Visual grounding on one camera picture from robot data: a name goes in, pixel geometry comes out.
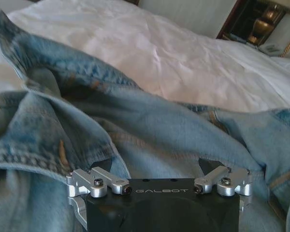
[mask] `brass lamp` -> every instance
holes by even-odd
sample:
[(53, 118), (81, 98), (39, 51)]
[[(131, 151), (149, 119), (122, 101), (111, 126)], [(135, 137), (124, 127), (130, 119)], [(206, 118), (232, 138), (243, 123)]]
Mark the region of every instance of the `brass lamp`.
[(274, 30), (279, 21), (287, 13), (290, 14), (290, 0), (258, 0), (269, 6), (261, 18), (257, 18), (248, 41), (254, 45), (261, 45)]

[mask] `stitching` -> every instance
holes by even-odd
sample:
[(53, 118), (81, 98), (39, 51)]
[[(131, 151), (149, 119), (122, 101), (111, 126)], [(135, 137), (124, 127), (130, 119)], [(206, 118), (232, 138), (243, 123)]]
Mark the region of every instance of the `stitching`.
[[(80, 71), (81, 71), (81, 69), (80, 69), (80, 71), (78, 71), (78, 72), (76, 72), (76, 71), (74, 71), (74, 70), (69, 70), (69, 69), (67, 69), (67, 68), (61, 68), (61, 67), (58, 67), (58, 66), (56, 66), (55, 64), (54, 65), (51, 65), (51, 64), (49, 64), (49, 63), (44, 63), (44, 62), (41, 62), (41, 63), (38, 63), (38, 64), (32, 64), (32, 66), (31, 67), (27, 67), (26, 68), (26, 73), (27, 73), (27, 70), (29, 70), (30, 68), (32, 68), (32, 67), (47, 67), (47, 68), (49, 68), (49, 69), (51, 69), (51, 70), (54, 70), (54, 71), (56, 71), (56, 72), (68, 72), (68, 73), (73, 73), (75, 76), (76, 75), (79, 75), (79, 76), (82, 76), (82, 77), (93, 77), (93, 78), (96, 78), (96, 79), (98, 79), (98, 80), (100, 80), (101, 81), (101, 78), (100, 77), (98, 77), (98, 76), (96, 76), (96, 75), (94, 75), (93, 73), (91, 73), (91, 74), (82, 74), (82, 73), (80, 73)], [(130, 87), (136, 87), (136, 88), (138, 88), (138, 86), (137, 86), (137, 84), (133, 81), (133, 80), (131, 80), (131, 79), (129, 79), (124, 73), (122, 73), (121, 71), (119, 71), (119, 70), (117, 70), (117, 69), (115, 69), (116, 71), (118, 71), (118, 73), (120, 74), (120, 75), (122, 75), (122, 77), (120, 77), (120, 79), (121, 79), (121, 82), (127, 82), (127, 84), (124, 84), (124, 83), (121, 83), (121, 84), (119, 84), (119, 83), (114, 83), (114, 82), (108, 82), (108, 81), (105, 81), (105, 80), (102, 80), (103, 82), (105, 82), (105, 83), (110, 83), (110, 84), (116, 84), (116, 85), (121, 85), (121, 86), (130, 86)]]
[(274, 189), (276, 188), (277, 186), (283, 184), (284, 182), (290, 180), (290, 171), (283, 174), (282, 176), (280, 176), (279, 178), (277, 178), (275, 181), (273, 181), (271, 184), (270, 184), (270, 188), (271, 189)]
[(7, 164), (7, 165), (11, 165), (11, 164), (23, 164), (29, 167), (39, 167), (42, 168), (44, 170), (48, 170), (60, 175), (65, 176), (68, 172), (66, 170), (64, 170), (59, 164), (54, 164), (52, 163), (50, 160), (43, 160), (37, 156), (35, 156), (34, 158), (29, 158), (26, 156), (22, 156), (22, 155), (17, 155), (14, 154), (13, 156), (7, 155), (6, 153), (4, 154), (0, 154), (0, 164)]
[(119, 83), (114, 83), (114, 82), (101, 80), (100, 77), (97, 77), (95, 75), (84, 75), (84, 74), (81, 74), (79, 72), (70, 71), (68, 69), (62, 69), (62, 68), (59, 68), (58, 66), (52, 66), (52, 65), (49, 65), (49, 64), (46, 64), (46, 63), (40, 63), (39, 66), (43, 66), (43, 67), (49, 68), (50, 70), (53, 70), (53, 71), (56, 71), (56, 72), (73, 73), (73, 75), (75, 75), (75, 80), (84, 79), (84, 77), (92, 77), (92, 78), (96, 79), (96, 81), (103, 82), (104, 84), (109, 84), (109, 85), (114, 85), (114, 86), (120, 85), (121, 87), (126, 87), (126, 88), (131, 88), (131, 89), (140, 89), (138, 87), (138, 85), (133, 83), (133, 81), (131, 81), (131, 80), (127, 80), (127, 81), (128, 82), (132, 82), (132, 84), (128, 84), (128, 85), (127, 84), (119, 84)]
[(37, 153), (32, 153), (28, 151), (22, 150), (22, 147), (13, 147), (14, 153), (12, 155), (7, 155), (7, 149), (6, 148), (0, 148), (0, 160), (7, 160), (8, 162), (12, 161), (21, 161), (26, 162), (30, 160), (30, 163), (32, 163), (33, 166), (36, 166), (37, 162), (36, 160), (39, 160), (40, 162), (49, 163), (50, 165), (58, 165), (56, 161), (52, 159), (48, 159), (45, 157), (41, 157)]
[(226, 134), (228, 134), (228, 130), (225, 127), (225, 125), (223, 123), (221, 123), (218, 118), (217, 118), (217, 114), (216, 111), (209, 111), (209, 119), (210, 121), (220, 130), (222, 130), (223, 132), (225, 132)]
[(13, 97), (7, 97), (5, 94), (0, 94), (0, 108), (17, 107), (25, 95), (25, 92), (18, 92), (18, 94), (13, 94)]
[(285, 185), (290, 185), (290, 179), (286, 179), (283, 182), (280, 182), (279, 185), (275, 185), (272, 190), (275, 191), (278, 188), (283, 188)]
[(286, 221), (286, 212), (282, 209), (279, 200), (273, 193), (269, 193), (268, 204), (281, 220)]
[(19, 105), (0, 106), (0, 109), (18, 108)]
[(273, 116), (277, 121), (279, 121), (280, 123), (282, 123), (282, 124), (284, 124), (285, 126), (287, 126), (288, 128), (290, 128), (290, 124), (287, 123), (285, 120), (279, 118), (279, 117), (274, 113), (274, 111), (270, 111), (270, 114), (271, 114), (271, 115), (272, 115), (272, 116)]
[(25, 110), (24, 113), (31, 113), (31, 114), (35, 114), (35, 115), (43, 115), (49, 119), (52, 119), (54, 120), (55, 122), (57, 123), (60, 123), (58, 119), (54, 118), (54, 116), (46, 113), (45, 111), (40, 111), (40, 110), (36, 110), (36, 111), (33, 111), (33, 110)]

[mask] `screw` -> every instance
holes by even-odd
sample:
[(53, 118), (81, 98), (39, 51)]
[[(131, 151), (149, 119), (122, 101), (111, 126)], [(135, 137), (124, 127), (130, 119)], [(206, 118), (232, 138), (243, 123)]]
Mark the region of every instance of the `screw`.
[(95, 179), (95, 180), (94, 180), (94, 185), (95, 185), (96, 187), (100, 187), (100, 186), (102, 186), (102, 185), (103, 185), (103, 179), (101, 179), (101, 178)]
[(194, 187), (194, 192), (195, 192), (196, 194), (201, 194), (201, 193), (203, 193), (203, 188), (202, 188), (202, 186), (201, 186), (201, 185), (196, 185), (196, 186)]
[(129, 195), (132, 192), (132, 188), (129, 185), (126, 185), (122, 189), (122, 194), (123, 195)]
[(231, 185), (231, 179), (230, 178), (228, 178), (228, 177), (223, 177), (222, 179), (221, 179), (221, 182), (222, 182), (222, 184), (223, 185)]

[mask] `nightstand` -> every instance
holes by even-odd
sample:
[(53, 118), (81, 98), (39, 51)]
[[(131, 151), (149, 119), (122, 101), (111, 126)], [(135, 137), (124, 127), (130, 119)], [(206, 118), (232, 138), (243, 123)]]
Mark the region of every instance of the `nightstand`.
[(140, 2), (140, 0), (124, 0), (124, 1), (130, 2), (130, 3), (134, 4), (134, 5), (138, 5), (139, 2)]
[(290, 14), (290, 7), (278, 2), (282, 1), (237, 0), (217, 39), (264, 44), (284, 15)]

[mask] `white duvet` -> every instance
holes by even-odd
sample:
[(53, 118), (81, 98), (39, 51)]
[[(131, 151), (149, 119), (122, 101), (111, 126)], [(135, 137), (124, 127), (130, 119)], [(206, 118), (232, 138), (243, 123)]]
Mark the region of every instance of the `white duvet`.
[[(96, 56), (172, 101), (255, 112), (290, 107), (290, 61), (213, 40), (120, 0), (44, 0), (9, 17)], [(21, 82), (0, 54), (0, 92)]]

